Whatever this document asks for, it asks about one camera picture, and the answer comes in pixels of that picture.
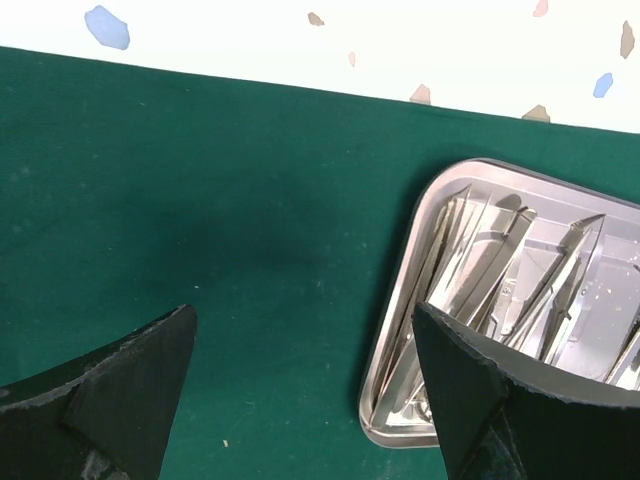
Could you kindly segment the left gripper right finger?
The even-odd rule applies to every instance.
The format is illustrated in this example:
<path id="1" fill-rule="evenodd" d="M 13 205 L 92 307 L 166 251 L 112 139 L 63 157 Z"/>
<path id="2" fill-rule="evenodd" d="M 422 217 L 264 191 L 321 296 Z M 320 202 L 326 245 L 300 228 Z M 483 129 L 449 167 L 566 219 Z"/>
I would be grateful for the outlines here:
<path id="1" fill-rule="evenodd" d="M 636 479 L 639 395 L 552 367 L 416 306 L 419 363 L 451 479 Z"/>

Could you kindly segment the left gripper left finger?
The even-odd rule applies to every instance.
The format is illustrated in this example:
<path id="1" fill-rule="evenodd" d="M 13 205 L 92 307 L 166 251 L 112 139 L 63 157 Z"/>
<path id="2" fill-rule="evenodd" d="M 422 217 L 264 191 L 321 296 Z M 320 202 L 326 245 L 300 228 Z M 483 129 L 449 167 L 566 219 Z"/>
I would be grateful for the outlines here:
<path id="1" fill-rule="evenodd" d="M 2 387 L 2 478 L 158 478 L 197 328 L 183 305 Z"/>

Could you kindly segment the green surgical cloth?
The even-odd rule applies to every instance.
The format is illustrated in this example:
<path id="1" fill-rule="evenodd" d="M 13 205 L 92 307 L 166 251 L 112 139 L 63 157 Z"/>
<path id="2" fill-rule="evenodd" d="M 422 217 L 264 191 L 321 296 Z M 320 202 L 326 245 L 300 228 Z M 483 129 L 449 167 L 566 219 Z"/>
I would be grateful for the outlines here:
<path id="1" fill-rule="evenodd" d="M 629 201 L 639 139 L 5 49 L 1 381 L 198 312 L 165 479 L 442 479 L 358 392 L 413 206 L 489 157 Z"/>

